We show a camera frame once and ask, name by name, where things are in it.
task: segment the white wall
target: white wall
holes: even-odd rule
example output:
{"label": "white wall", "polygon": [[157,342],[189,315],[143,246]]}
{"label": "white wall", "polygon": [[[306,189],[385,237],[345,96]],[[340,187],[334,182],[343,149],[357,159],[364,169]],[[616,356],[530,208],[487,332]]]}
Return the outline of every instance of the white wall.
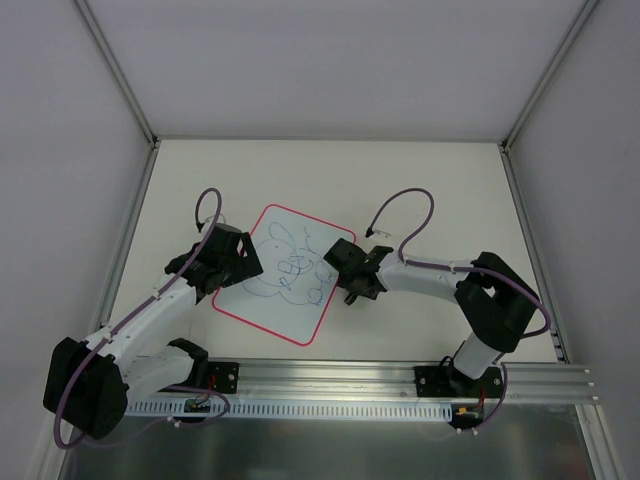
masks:
{"label": "white wall", "polygon": [[51,351],[91,325],[146,154],[71,2],[2,2],[2,478],[27,475]]}
{"label": "white wall", "polygon": [[601,2],[514,148],[573,360],[640,478],[640,2]]}
{"label": "white wall", "polygon": [[159,135],[500,140],[583,0],[91,0]]}

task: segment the red border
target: red border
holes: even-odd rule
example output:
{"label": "red border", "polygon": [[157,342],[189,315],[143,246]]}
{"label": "red border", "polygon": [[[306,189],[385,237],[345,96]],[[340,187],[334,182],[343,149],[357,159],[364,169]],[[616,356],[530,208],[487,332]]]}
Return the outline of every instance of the red border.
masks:
{"label": "red border", "polygon": [[[264,214],[267,213],[267,210],[269,210],[271,207],[281,208],[283,210],[287,210],[287,211],[295,213],[297,215],[302,215],[303,217],[310,218],[310,219],[315,220],[317,222],[321,222],[321,223],[324,223],[326,225],[331,225],[332,227],[338,228],[340,230],[344,230],[345,232],[348,232],[351,235],[353,235],[353,242],[356,241],[356,234],[355,234],[355,232],[353,230],[349,230],[348,228],[341,227],[340,225],[336,225],[335,223],[327,222],[325,220],[322,220],[320,218],[314,217],[312,215],[307,215],[306,213],[298,212],[297,210],[293,210],[292,208],[283,207],[282,205],[278,205],[276,203],[270,203],[269,205],[264,207],[264,210],[260,214],[260,217],[258,218],[258,221],[253,226],[253,228],[251,229],[251,235],[253,235],[253,232],[255,232],[256,228],[258,227],[258,224],[262,220],[262,217],[264,217]],[[322,311],[322,315],[320,316],[320,320],[318,321],[318,325],[316,325],[316,329],[314,330],[313,335],[311,336],[311,340],[309,340],[307,343],[300,343],[300,342],[298,342],[296,340],[293,340],[292,338],[285,337],[284,335],[281,335],[281,334],[279,334],[277,332],[269,330],[268,328],[265,328],[265,327],[263,327],[261,325],[256,325],[255,323],[250,322],[246,318],[239,317],[237,315],[234,315],[233,313],[230,313],[230,312],[227,312],[226,310],[222,310],[221,308],[218,308],[216,306],[216,297],[218,296],[218,293],[220,293],[220,289],[218,289],[218,291],[213,295],[213,299],[211,300],[211,305],[218,312],[224,313],[225,315],[228,315],[229,317],[235,318],[236,320],[240,320],[241,322],[244,322],[244,323],[246,323],[248,325],[251,325],[252,327],[259,328],[263,332],[267,332],[267,333],[270,333],[271,335],[275,335],[276,337],[280,337],[283,340],[291,342],[291,343],[293,343],[295,345],[298,345],[300,347],[308,347],[309,345],[311,345],[311,343],[316,338],[316,334],[318,333],[318,330],[320,329],[320,325],[322,324],[322,320],[324,319],[325,313],[327,313],[327,308],[329,308],[329,304],[331,303],[331,299],[333,298],[333,293],[336,291],[336,287],[337,286],[338,286],[337,284],[333,286],[333,290],[331,290],[331,294],[329,295],[329,300],[327,300],[327,304],[324,306],[324,310]]]}

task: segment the white tabletop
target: white tabletop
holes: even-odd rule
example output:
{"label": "white tabletop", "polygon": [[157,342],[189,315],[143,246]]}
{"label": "white tabletop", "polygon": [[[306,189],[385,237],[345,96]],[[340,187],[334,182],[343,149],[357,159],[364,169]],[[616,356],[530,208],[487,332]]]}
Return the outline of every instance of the white tabletop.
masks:
{"label": "white tabletop", "polygon": [[[535,280],[515,207],[495,145],[470,143],[330,142],[285,140],[165,140],[162,142],[113,315],[120,318],[145,295],[167,262],[199,240],[193,220],[199,193],[223,195],[227,223],[249,231],[265,206],[294,208],[364,232],[379,206],[412,186],[436,200],[427,229],[407,253],[443,260],[500,255],[529,285]],[[203,202],[213,213],[215,196]],[[398,198],[377,227],[393,234],[392,246],[428,211],[417,193]],[[411,293],[382,293],[351,307],[336,291],[317,336],[300,347],[215,311],[210,299],[166,332],[147,353],[182,336],[210,356],[332,360],[439,360],[453,354],[471,329],[459,307]],[[530,330],[543,324],[537,313]],[[507,361],[555,362],[549,334],[520,343]]]}

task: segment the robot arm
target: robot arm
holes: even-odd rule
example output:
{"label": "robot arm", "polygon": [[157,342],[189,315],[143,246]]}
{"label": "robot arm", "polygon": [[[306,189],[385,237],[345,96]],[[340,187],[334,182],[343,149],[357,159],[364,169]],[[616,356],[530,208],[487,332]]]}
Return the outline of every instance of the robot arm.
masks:
{"label": "robot arm", "polygon": [[[348,305],[359,296],[375,300],[381,292],[387,291],[416,292],[459,305],[473,330],[453,357],[449,374],[451,385],[460,394],[468,390],[495,360],[516,349],[536,310],[528,299],[499,280],[456,271],[460,267],[490,269],[536,297],[533,290],[493,253],[484,252],[473,261],[448,262],[408,255],[403,261],[391,247],[376,246],[365,253],[357,245],[340,239],[324,259],[338,271],[338,286],[347,290],[345,302]],[[421,268],[407,264],[410,260],[449,265],[450,270]]]}
{"label": "robot arm", "polygon": [[208,353],[188,340],[174,340],[158,355],[138,357],[154,338],[205,296],[262,273],[250,235],[218,223],[181,277],[160,294],[198,245],[169,262],[153,289],[156,300],[117,335],[111,334],[118,323],[112,319],[82,342],[66,338],[56,346],[47,378],[45,408],[56,411],[72,373],[105,339],[108,343],[90,361],[71,390],[62,416],[94,439],[103,438],[115,428],[127,405],[153,392],[183,382],[206,386]]}

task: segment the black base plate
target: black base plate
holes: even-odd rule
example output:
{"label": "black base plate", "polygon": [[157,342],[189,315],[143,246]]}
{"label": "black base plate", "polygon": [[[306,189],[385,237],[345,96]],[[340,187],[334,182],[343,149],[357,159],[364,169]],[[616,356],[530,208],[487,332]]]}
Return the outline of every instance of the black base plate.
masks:
{"label": "black base plate", "polygon": [[[419,398],[459,398],[460,395],[447,384],[446,377],[442,378],[444,368],[437,366],[413,367],[415,376],[416,395]],[[475,381],[474,386],[464,397],[480,398],[484,387],[486,398],[500,398],[502,396],[502,375],[499,367],[489,367],[482,377]]]}
{"label": "black base plate", "polygon": [[240,364],[236,362],[209,362],[209,376],[214,376],[213,389],[230,394],[238,390]]}

